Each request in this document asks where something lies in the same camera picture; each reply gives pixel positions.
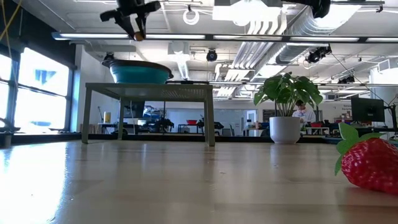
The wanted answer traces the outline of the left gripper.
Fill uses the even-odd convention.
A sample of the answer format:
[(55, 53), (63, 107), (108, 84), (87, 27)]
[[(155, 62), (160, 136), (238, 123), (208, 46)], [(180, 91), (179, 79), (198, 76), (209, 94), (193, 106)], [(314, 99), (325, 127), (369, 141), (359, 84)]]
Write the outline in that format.
[(134, 29), (131, 24), (130, 15), (137, 14), (136, 23), (139, 28), (139, 34), (136, 38), (146, 38), (146, 22), (150, 13), (158, 11), (161, 8), (159, 1), (145, 3), (144, 0), (117, 0), (117, 9), (102, 12), (99, 16), (102, 22), (114, 19), (130, 38), (134, 38)]

